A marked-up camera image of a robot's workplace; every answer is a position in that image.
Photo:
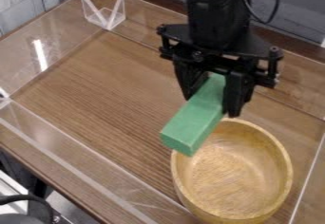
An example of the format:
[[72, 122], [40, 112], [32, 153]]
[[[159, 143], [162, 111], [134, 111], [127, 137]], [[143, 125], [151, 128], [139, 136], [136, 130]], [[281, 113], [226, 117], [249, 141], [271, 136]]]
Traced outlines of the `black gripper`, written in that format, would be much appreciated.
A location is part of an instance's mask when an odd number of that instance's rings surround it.
[[241, 114], [257, 85], [275, 85], [282, 50], [250, 29], [257, 17], [251, 0], [186, 0], [187, 22], [158, 27], [162, 57], [174, 64], [185, 99], [189, 100], [213, 73], [225, 77], [222, 110]]

